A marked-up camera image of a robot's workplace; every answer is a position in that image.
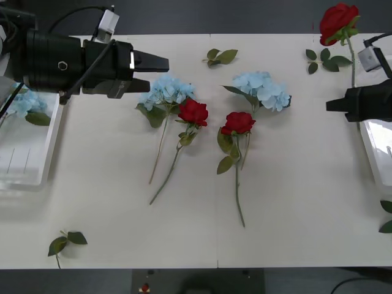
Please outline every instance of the rose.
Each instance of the rose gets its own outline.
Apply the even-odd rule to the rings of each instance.
[[[231,135],[233,131],[237,134],[249,132],[256,122],[252,116],[246,112],[232,112],[226,116],[226,125],[222,128],[222,134]]]
[[[355,5],[350,7],[347,4],[339,3],[337,6],[329,8],[320,22],[320,32],[322,35],[320,43],[324,46],[335,44],[338,41],[337,39],[329,40],[328,43],[326,43],[326,40],[335,35],[338,30],[349,25],[353,18],[358,15],[359,11]]]
[[[187,99],[185,105],[179,105],[180,114],[179,118],[184,121],[198,126],[207,126],[205,121],[208,117],[208,110],[206,109],[207,104],[201,104],[193,99]]]

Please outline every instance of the table surface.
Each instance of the table surface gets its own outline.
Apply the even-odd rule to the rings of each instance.
[[[365,37],[353,37],[355,51]],[[150,128],[134,109],[138,94],[120,100],[73,97],[64,110],[46,188],[18,196],[0,193],[0,268],[56,268],[47,250],[60,230],[81,231],[89,243],[67,247],[60,256],[63,268],[392,265],[391,236],[378,232],[388,219],[379,204],[386,197],[375,188],[360,133],[343,114],[325,111],[326,101],[350,87],[350,68],[306,72],[305,49],[323,49],[318,35],[116,39],[169,58],[170,73],[193,83],[197,99],[207,103],[208,127],[180,154],[169,184],[149,206],[183,125],[170,120],[148,185],[162,129]],[[238,58],[208,69],[201,59],[211,48],[238,49]],[[349,56],[347,46],[330,49],[332,55]],[[224,156],[216,133],[231,111],[250,110],[220,85],[253,70],[286,82],[293,98],[280,113],[261,109],[255,116],[240,173],[242,228],[235,171],[216,175]],[[137,75],[151,81],[157,76]]]

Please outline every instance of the green leaf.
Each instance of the green leaf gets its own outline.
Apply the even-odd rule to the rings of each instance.
[[[326,70],[329,70],[330,72],[338,72],[339,71],[339,67],[337,66],[337,64],[335,62],[333,62],[332,60],[327,60],[323,62],[323,67]]]
[[[220,60],[222,64],[229,64],[231,63],[235,56],[237,55],[238,50],[236,49],[230,49],[223,51],[220,55],[217,56],[217,60]]]
[[[354,17],[351,21],[350,21],[350,23],[347,25],[347,27],[348,28],[352,28],[352,27],[354,27],[355,25],[356,25],[356,22],[360,19],[360,15],[357,15],[356,17]]]
[[[252,95],[246,94],[242,92],[241,90],[237,89],[236,87],[231,87],[231,86],[223,86],[227,91],[230,91],[235,94],[242,95],[248,100],[248,102],[256,109],[258,107],[258,99],[257,97],[254,97]]]
[[[136,106],[136,109],[140,110],[140,112],[148,119],[150,126],[154,129],[160,127],[167,116],[165,110],[155,106],[153,106],[151,111],[148,111],[143,104],[139,103]]]
[[[312,75],[317,71],[318,68],[319,65],[316,62],[312,62],[307,68],[307,72],[309,73],[309,75]]]
[[[237,161],[239,159],[239,150],[237,144],[233,144],[232,150],[230,151],[230,157]]]
[[[87,240],[81,232],[68,232],[68,241],[77,245],[87,245]]]
[[[233,146],[232,136],[222,134],[222,128],[219,128],[218,131],[218,145],[224,153],[229,153]]]
[[[380,201],[382,208],[388,212],[388,213],[392,213],[392,202],[390,201],[386,201],[386,200],[381,200]]]
[[[331,56],[330,50],[328,48],[325,48],[323,51],[321,51],[320,59],[321,59],[321,61],[324,62],[324,61],[329,60],[330,56]]]
[[[183,146],[188,146],[192,143],[196,135],[197,133],[191,133],[189,135],[183,136],[181,139],[179,139],[179,143]]]
[[[220,60],[209,60],[207,62],[209,68],[211,68],[211,66],[216,66],[217,64],[220,64],[220,63],[222,63]]]
[[[349,66],[349,65],[353,64],[353,62],[351,62],[351,60],[347,59],[344,56],[333,56],[331,58],[331,61],[334,62],[335,64],[337,64],[337,66]]]
[[[383,224],[379,230],[380,233],[390,234],[392,233],[392,220]]]
[[[216,170],[216,174],[221,175],[227,172],[230,169],[230,167],[232,167],[232,165],[233,165],[233,159],[230,156],[226,156],[220,161],[218,165],[218,169]]]
[[[24,119],[35,126],[50,125],[50,117],[42,112],[29,112]]]
[[[67,245],[67,238],[62,236],[54,239],[49,245],[48,256],[59,254]]]
[[[217,54],[221,52],[218,49],[211,49],[208,53],[207,53],[207,58],[208,59],[215,59],[215,57],[217,56]]]
[[[306,49],[305,51],[306,56],[310,59],[310,60],[316,60],[317,59],[317,55],[316,52],[310,49]]]

